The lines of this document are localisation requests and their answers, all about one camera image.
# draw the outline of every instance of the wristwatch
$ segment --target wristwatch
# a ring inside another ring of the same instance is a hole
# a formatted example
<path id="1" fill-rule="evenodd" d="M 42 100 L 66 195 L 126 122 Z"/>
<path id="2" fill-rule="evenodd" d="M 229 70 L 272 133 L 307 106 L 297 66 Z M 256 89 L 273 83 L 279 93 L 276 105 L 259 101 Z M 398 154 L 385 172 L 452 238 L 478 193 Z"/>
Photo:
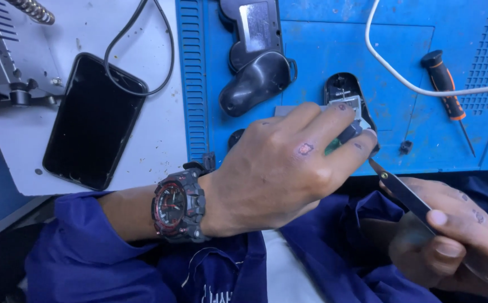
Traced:
<path id="1" fill-rule="evenodd" d="M 154 227 L 170 243 L 202 243 L 210 238 L 199 226 L 206 201 L 197 180 L 209 170 L 199 162 L 188 162 L 183 168 L 158 183 L 152 199 Z"/>

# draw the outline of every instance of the phone screen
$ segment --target phone screen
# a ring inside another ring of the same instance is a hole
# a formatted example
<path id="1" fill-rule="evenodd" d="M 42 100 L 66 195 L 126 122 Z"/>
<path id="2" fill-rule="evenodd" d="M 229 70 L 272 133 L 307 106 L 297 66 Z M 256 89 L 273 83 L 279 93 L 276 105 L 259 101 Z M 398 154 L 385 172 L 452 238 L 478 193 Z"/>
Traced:
<path id="1" fill-rule="evenodd" d="M 138 79 L 112 67 L 111 76 L 133 92 L 145 92 Z M 94 190 L 109 186 L 145 97 L 116 87 L 102 60 L 80 54 L 44 156 L 44 168 Z"/>

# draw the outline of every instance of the fingernail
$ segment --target fingernail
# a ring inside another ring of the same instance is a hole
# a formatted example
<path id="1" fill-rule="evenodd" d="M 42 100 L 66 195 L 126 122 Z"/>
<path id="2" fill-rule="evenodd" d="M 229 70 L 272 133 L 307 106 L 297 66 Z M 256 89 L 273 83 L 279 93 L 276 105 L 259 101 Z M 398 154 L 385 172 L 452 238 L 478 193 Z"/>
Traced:
<path id="1" fill-rule="evenodd" d="M 456 258 L 461 255 L 461 248 L 458 246 L 441 244 L 437 247 L 436 251 L 446 257 Z"/>
<path id="2" fill-rule="evenodd" d="M 371 128 L 366 128 L 364 130 L 367 130 L 368 132 L 372 133 L 375 137 L 377 136 L 377 133 L 375 132 L 375 130 L 373 130 Z"/>
<path id="3" fill-rule="evenodd" d="M 444 212 L 434 209 L 429 213 L 429 219 L 436 225 L 444 225 L 446 224 L 448 217 Z"/>

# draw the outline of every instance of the white table surface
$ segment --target white table surface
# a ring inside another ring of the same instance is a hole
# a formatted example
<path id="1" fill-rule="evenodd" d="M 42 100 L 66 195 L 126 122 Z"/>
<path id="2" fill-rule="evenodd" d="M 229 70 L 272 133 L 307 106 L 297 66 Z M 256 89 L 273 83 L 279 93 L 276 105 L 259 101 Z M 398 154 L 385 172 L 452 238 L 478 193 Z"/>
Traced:
<path id="1" fill-rule="evenodd" d="M 159 0 L 171 24 L 175 41 L 173 76 L 158 94 L 148 97 L 120 159 L 108 190 L 153 184 L 181 170 L 187 161 L 186 128 L 178 28 L 174 0 Z M 139 0 L 44 0 L 56 23 L 45 26 L 45 35 L 59 75 L 65 84 L 80 52 L 103 57 L 107 45 L 129 20 Z M 170 42 L 153 1 L 148 1 L 139 20 L 115 46 L 110 62 L 156 88 L 167 75 Z M 87 191 L 61 180 L 42 167 L 42 158 L 57 107 L 0 106 L 0 149 L 20 193 L 27 196 Z M 41 169 L 37 175 L 35 169 Z"/>

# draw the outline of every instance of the silicone work mat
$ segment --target silicone work mat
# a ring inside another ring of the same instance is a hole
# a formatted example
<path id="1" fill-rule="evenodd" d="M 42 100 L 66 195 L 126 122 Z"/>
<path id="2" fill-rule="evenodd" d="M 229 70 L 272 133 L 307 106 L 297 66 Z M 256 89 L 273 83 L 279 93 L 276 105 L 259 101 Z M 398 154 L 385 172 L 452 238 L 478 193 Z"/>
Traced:
<path id="1" fill-rule="evenodd" d="M 177 0 L 180 63 L 187 123 L 188 156 L 215 152 L 218 166 L 231 133 L 270 117 L 276 105 L 323 101 L 323 86 L 338 72 L 356 75 L 378 126 L 382 148 L 375 160 L 397 174 L 488 170 L 488 93 L 460 96 L 463 124 L 474 157 L 456 121 L 439 98 L 416 94 L 395 79 L 368 52 L 365 22 L 372 0 L 279 1 L 286 57 L 295 59 L 298 79 L 282 94 L 238 118 L 227 116 L 218 95 L 233 77 L 228 54 L 233 33 L 219 19 L 218 1 Z M 375 49 L 411 83 L 433 90 L 420 59 L 444 51 L 457 88 L 488 85 L 488 0 L 382 0 L 370 40 Z M 413 142 L 401 155 L 403 141 Z M 363 165 L 355 175 L 371 175 Z"/>

